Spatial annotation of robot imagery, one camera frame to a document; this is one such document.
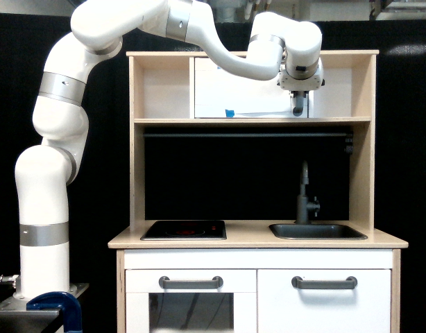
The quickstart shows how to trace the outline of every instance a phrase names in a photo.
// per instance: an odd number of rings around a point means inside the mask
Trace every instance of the upper shelf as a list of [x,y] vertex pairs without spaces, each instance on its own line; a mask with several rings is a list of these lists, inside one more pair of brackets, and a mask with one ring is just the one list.
[[[246,52],[234,54],[246,56]],[[127,52],[130,57],[131,121],[138,126],[275,127],[368,123],[375,120],[377,54],[376,50],[321,51],[325,86],[314,91],[311,118],[199,119],[195,118],[196,92],[200,91],[196,87],[206,82],[208,86],[201,86],[203,93],[211,91],[212,96],[216,96],[214,89],[218,86],[209,80],[196,80],[195,58],[206,58],[204,52]]]
[[134,122],[143,127],[165,126],[221,126],[221,127],[280,127],[280,126],[351,126],[361,123],[370,123],[371,117],[345,118],[236,118],[236,119],[144,119],[138,118]]

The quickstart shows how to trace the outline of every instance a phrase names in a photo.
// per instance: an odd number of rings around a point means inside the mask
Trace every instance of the gray handle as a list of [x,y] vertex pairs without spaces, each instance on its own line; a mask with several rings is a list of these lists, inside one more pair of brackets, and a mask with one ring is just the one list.
[[291,285],[298,289],[355,289],[357,284],[358,281],[353,276],[339,281],[304,281],[299,276],[291,279]]
[[224,284],[222,277],[215,276],[207,281],[171,281],[167,276],[159,279],[159,285],[162,289],[218,289]]

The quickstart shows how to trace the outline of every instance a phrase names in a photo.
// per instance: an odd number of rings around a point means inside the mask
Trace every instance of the white box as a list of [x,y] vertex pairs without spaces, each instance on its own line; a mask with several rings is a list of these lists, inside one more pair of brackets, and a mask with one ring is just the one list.
[[209,58],[195,58],[194,68],[195,118],[313,117],[313,92],[303,113],[294,116],[290,91],[277,85],[278,77],[269,81],[242,78],[224,71]]

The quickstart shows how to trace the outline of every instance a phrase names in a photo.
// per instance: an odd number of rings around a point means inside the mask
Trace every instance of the sink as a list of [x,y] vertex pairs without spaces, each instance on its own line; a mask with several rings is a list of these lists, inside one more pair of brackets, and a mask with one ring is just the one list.
[[270,229],[277,238],[284,239],[367,239],[355,229],[339,224],[272,224]]

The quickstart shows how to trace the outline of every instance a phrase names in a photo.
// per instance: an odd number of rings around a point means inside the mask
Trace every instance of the electric stovetop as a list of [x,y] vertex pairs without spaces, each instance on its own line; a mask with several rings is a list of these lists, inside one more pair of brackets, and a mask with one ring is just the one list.
[[227,239],[224,221],[156,221],[142,241]]

